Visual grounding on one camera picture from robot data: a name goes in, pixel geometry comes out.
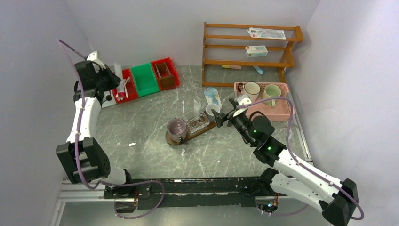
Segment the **grey-blue mug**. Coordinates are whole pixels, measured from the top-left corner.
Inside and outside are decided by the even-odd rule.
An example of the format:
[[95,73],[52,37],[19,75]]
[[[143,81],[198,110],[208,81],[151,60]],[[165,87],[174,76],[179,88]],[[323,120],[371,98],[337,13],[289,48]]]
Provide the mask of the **grey-blue mug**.
[[215,121],[214,112],[220,113],[220,111],[221,111],[221,108],[217,104],[208,104],[206,106],[206,110],[205,110],[207,118],[209,119],[210,122]]

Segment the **toothpaste tube red cap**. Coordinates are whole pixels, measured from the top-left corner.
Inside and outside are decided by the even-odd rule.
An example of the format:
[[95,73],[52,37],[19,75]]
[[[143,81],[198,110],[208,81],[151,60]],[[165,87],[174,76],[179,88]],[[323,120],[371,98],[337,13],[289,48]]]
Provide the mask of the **toothpaste tube red cap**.
[[118,86],[116,87],[116,99],[121,101],[125,97],[125,92],[124,92],[124,80],[123,80],[123,74],[122,74],[122,67],[120,64],[114,62],[113,63],[114,70],[115,70],[115,75],[118,77]]

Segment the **purple mug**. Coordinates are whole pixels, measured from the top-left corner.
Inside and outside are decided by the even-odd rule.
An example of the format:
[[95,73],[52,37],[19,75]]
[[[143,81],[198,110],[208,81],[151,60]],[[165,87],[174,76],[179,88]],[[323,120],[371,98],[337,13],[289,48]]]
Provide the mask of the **purple mug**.
[[182,144],[187,136],[187,124],[181,118],[171,119],[167,125],[167,132],[172,141]]

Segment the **toothpaste tube black cap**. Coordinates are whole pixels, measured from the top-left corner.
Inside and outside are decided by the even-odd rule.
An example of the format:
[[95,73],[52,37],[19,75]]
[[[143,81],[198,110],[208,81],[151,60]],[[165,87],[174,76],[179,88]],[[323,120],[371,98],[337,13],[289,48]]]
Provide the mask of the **toothpaste tube black cap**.
[[193,108],[194,108],[194,119],[199,121],[201,114],[201,104],[196,99],[193,100]]

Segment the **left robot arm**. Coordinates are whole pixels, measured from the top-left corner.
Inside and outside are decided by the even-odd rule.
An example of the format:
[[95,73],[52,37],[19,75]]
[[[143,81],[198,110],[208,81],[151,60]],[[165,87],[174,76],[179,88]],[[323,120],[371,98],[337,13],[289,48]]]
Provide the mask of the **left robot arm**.
[[72,130],[56,154],[73,184],[103,181],[116,185],[123,198],[130,197],[135,185],[125,169],[113,167],[96,140],[97,118],[106,92],[119,86],[121,79],[100,60],[87,59],[74,65],[78,79],[74,85],[75,116]]

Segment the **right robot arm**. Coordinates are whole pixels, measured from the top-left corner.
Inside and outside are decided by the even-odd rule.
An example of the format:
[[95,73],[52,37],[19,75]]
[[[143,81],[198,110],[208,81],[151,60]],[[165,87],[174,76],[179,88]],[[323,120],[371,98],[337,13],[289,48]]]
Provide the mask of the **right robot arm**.
[[357,185],[347,178],[340,180],[310,165],[295,155],[289,144],[282,144],[272,135],[275,128],[261,112],[247,116],[253,106],[250,99],[230,99],[234,109],[228,114],[212,110],[217,126],[224,122],[240,133],[243,141],[255,148],[255,157],[269,168],[259,177],[259,191],[285,194],[312,206],[334,226],[346,226],[355,220],[353,213],[360,209]]

